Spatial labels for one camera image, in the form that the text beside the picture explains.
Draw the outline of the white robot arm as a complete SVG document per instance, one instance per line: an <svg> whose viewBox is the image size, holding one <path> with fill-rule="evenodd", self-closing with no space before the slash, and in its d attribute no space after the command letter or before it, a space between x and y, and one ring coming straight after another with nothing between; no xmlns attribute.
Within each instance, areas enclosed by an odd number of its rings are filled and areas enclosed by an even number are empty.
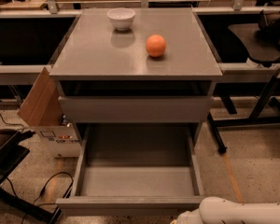
<svg viewBox="0 0 280 224"><path fill-rule="evenodd" d="M280 224L280 203L235 203L218 197L203 199L170 224Z"/></svg>

